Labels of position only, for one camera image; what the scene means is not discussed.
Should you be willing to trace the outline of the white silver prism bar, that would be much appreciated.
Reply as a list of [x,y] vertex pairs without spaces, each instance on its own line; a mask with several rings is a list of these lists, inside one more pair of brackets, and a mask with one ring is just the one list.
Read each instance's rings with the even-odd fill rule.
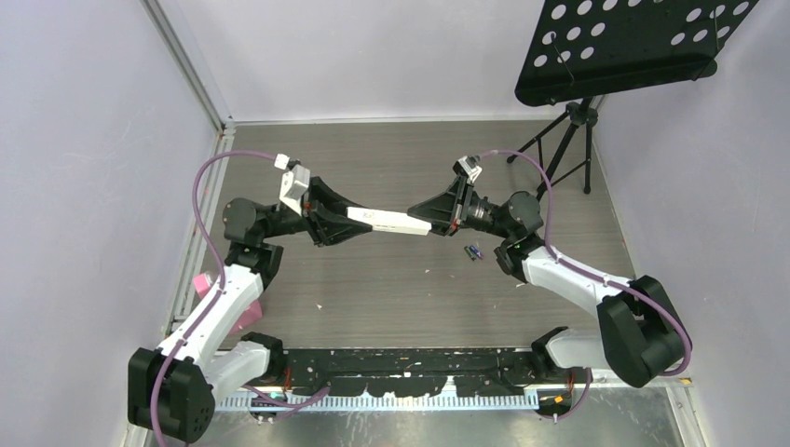
[[403,212],[347,207],[347,217],[369,224],[377,232],[388,232],[413,236],[426,236],[431,223],[411,217]]

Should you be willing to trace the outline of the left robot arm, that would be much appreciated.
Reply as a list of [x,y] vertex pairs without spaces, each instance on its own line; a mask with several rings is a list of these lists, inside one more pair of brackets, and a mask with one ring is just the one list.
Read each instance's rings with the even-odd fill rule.
[[206,432],[216,404],[257,379],[277,384],[286,371],[281,340],[250,332],[215,355],[242,314],[279,271],[281,246],[270,238],[308,233],[326,247],[372,231],[349,214],[354,202],[319,177],[285,186],[276,205],[237,197],[223,211],[229,251],[222,272],[187,320],[154,350],[139,348],[128,367],[128,419],[186,443]]

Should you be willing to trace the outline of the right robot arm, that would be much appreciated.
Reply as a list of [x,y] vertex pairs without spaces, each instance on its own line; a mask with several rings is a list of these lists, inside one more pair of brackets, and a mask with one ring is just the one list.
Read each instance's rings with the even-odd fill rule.
[[473,229],[501,237],[494,254],[506,275],[551,291],[595,318],[595,331],[558,327],[532,343],[532,370],[544,382],[557,381],[568,369],[590,368],[610,370],[627,385],[642,387],[690,350],[659,281],[610,276],[565,257],[538,235],[543,225],[540,205],[526,191],[497,205],[457,176],[444,192],[407,213],[430,223],[436,235]]

